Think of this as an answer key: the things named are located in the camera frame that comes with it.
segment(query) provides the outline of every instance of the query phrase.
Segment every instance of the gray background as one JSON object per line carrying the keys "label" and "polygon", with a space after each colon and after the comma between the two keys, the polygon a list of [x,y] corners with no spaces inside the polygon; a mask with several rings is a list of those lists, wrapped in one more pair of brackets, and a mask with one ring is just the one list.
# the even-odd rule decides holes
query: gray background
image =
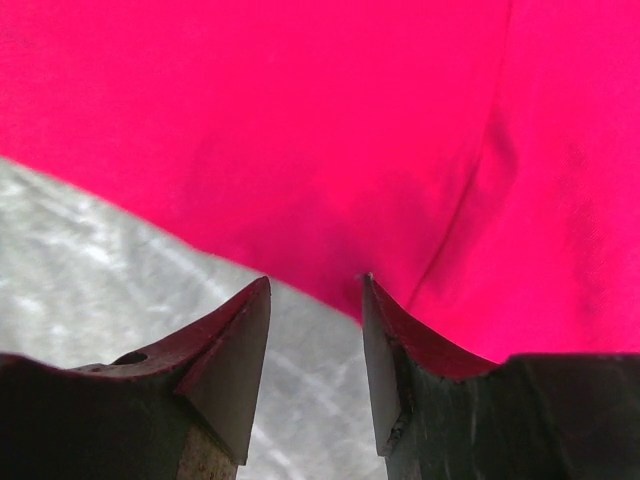
{"label": "gray background", "polygon": [[[0,351],[65,368],[111,363],[258,276],[2,159],[0,232]],[[359,328],[278,283],[249,462],[238,478],[386,478]]]}

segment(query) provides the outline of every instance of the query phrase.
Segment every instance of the pink fabric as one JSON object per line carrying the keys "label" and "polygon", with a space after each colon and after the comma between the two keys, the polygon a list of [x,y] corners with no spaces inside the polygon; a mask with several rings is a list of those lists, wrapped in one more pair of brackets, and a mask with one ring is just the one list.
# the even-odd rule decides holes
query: pink fabric
{"label": "pink fabric", "polygon": [[492,360],[637,351],[637,2],[8,0],[0,154]]}

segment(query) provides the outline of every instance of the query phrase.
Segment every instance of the dark metal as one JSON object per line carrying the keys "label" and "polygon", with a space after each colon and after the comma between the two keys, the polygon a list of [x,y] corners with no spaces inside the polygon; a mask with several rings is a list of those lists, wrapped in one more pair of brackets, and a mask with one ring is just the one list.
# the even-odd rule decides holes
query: dark metal
{"label": "dark metal", "polygon": [[390,480],[640,478],[640,355],[462,350],[365,280],[378,452]]}
{"label": "dark metal", "polygon": [[0,478],[235,478],[270,315],[266,278],[112,365],[0,355]]}

